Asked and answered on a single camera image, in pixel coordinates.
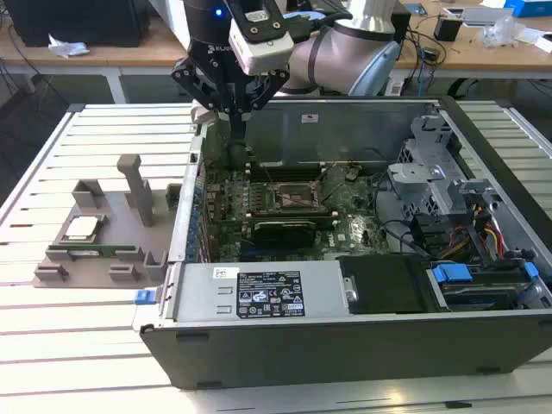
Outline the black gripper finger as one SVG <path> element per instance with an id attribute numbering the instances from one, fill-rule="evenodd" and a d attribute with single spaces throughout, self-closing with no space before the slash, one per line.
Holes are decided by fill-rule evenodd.
<path id="1" fill-rule="evenodd" d="M 271 70 L 261 75 L 240 73 L 238 78 L 238 141 L 245 140 L 247 121 L 251 113 L 261 110 L 290 78 L 287 68 Z"/>
<path id="2" fill-rule="evenodd" d="M 227 124 L 230 142 L 238 142 L 238 112 L 222 69 L 223 64 L 218 58 L 183 58 L 176 62 L 171 78 L 206 110 L 214 112 Z"/>

